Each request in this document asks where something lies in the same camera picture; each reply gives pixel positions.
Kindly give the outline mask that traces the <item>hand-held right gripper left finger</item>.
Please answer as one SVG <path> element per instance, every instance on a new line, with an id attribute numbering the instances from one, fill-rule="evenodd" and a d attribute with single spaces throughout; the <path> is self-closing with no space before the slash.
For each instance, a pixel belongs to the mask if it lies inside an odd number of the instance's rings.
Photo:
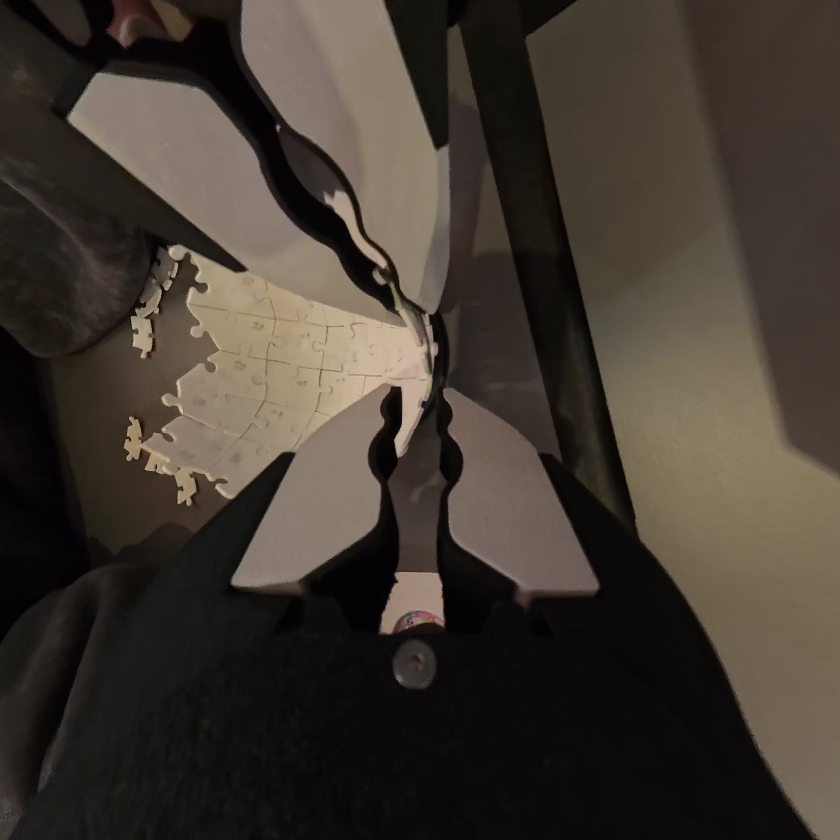
<path id="1" fill-rule="evenodd" d="M 313 432 L 294 454 L 230 584 L 301 595 L 384 516 L 402 424 L 399 394 L 368 394 Z"/>

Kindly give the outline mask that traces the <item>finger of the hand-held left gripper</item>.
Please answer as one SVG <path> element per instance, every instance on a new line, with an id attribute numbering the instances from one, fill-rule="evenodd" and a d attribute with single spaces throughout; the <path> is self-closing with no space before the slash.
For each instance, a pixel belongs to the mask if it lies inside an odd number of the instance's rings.
<path id="1" fill-rule="evenodd" d="M 251 273 L 307 299 L 366 319 L 397 325 L 387 286 L 373 278 L 374 264 L 354 246 L 326 245 L 324 233 L 304 233 L 303 213 L 280 208 L 268 186 L 269 152 L 258 160 L 248 142 L 211 95 L 185 83 L 100 71 L 69 113 L 69 123 L 148 185 L 189 222 L 220 242 Z M 269 114 L 271 151 L 285 153 L 280 122 Z M 327 222 L 343 221 L 302 182 L 303 197 L 316 199 Z"/>
<path id="2" fill-rule="evenodd" d="M 280 122 L 284 151 L 297 175 L 322 201 L 322 193 L 343 189 L 360 214 L 367 237 L 386 254 L 391 277 L 402 296 L 424 312 L 438 309 L 444 293 L 450 252 L 449 146 L 435 151 L 423 115 L 415 104 L 397 104 L 397 93 L 411 93 L 407 75 L 397 69 L 396 50 L 385 46 L 384 17 L 375 21 L 369 8 L 361 24 L 350 24 L 350 35 L 362 35 L 375 57 L 362 58 L 358 46 L 339 46 L 338 25 L 327 23 L 324 2 L 256 2 L 243 24 L 246 48 L 262 47 L 254 60 L 255 75 L 266 80 L 269 100 L 283 109 Z M 268 57 L 267 36 L 257 25 L 268 24 L 271 35 L 280 26 L 280 46 L 291 46 L 303 35 L 303 47 L 292 47 L 303 58 L 304 70 L 315 70 L 314 84 L 303 82 L 304 93 L 327 93 L 306 103 L 281 81 L 279 68 Z M 291 69 L 290 59 L 279 59 Z"/>

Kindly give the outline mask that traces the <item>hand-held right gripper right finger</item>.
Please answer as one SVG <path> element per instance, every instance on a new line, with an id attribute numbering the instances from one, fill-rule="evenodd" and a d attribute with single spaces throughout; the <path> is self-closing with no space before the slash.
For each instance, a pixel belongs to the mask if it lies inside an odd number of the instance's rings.
<path id="1" fill-rule="evenodd" d="M 448 494 L 455 545 L 512 583 L 521 605 L 600 590 L 535 447 L 459 392 L 443 392 L 462 467 Z"/>

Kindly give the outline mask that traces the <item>white puzzle piece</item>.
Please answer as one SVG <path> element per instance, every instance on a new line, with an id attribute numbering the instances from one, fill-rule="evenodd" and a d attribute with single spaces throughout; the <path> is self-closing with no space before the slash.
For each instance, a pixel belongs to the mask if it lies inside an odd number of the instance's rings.
<path id="1" fill-rule="evenodd" d="M 351 196 L 339 188 L 334 191 L 323 192 L 322 202 L 343 221 L 353 245 L 374 264 L 374 270 L 383 277 L 388 277 L 391 270 L 386 254 L 367 237 L 361 225 L 361 216 Z"/>

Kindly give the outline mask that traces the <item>partly built white puzzle ball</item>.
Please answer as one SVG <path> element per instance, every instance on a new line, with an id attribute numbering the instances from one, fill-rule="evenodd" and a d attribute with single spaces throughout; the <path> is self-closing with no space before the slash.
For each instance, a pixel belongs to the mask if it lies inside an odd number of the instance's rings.
<path id="1" fill-rule="evenodd" d="M 432 395 L 427 351 L 413 331 L 310 301 L 248 272 L 170 249 L 166 279 L 196 268 L 190 334 L 216 347 L 162 402 L 177 415 L 141 444 L 144 469 L 170 476 L 190 506 L 196 477 L 234 498 L 281 454 L 381 385 L 402 391 L 402 456 Z"/>

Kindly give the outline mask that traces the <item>pile of loose puzzle pieces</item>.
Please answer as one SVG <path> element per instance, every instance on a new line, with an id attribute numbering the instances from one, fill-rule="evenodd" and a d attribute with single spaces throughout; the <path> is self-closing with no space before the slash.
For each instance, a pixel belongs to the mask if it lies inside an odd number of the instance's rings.
<path id="1" fill-rule="evenodd" d="M 154 350 L 154 317 L 161 313 L 161 300 L 172 287 L 174 279 L 188 260 L 182 245 L 159 248 L 152 261 L 141 294 L 130 317 L 132 347 L 147 359 Z M 175 467 L 161 454 L 146 447 L 141 439 L 141 421 L 130 416 L 122 448 L 127 461 L 139 460 L 142 453 L 148 458 L 144 469 L 157 475 L 172 476 L 176 483 L 176 502 L 190 507 L 197 493 L 197 483 L 190 468 Z"/>

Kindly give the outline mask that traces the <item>person's left hand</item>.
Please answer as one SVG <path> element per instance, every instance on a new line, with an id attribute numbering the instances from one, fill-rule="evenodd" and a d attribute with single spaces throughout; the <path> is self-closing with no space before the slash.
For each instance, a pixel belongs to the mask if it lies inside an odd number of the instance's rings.
<path id="1" fill-rule="evenodd" d="M 124 49 L 142 39 L 181 43 L 194 22 L 179 8 L 164 1 L 113 1 L 108 36 Z"/>

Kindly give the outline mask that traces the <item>printed instruction sheet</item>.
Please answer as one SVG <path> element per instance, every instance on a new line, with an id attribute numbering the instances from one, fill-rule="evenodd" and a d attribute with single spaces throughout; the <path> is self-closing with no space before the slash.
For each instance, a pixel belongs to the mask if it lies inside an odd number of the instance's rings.
<path id="1" fill-rule="evenodd" d="M 397 572 L 381 616 L 381 634 L 432 624 L 445 626 L 443 586 L 436 572 Z"/>

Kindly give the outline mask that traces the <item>person's dark clothing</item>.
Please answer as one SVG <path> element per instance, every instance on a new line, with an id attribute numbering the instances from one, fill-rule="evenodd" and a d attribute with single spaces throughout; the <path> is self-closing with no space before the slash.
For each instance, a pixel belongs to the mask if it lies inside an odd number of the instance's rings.
<path id="1" fill-rule="evenodd" d="M 110 330 L 149 265 L 141 232 L 2 154 L 2 838 L 256 837 L 223 792 L 224 692 L 198 677 L 233 651 L 224 630 L 245 641 L 222 573 L 282 472 L 211 520 L 116 644 L 150 570 L 88 571 L 35 369 Z"/>

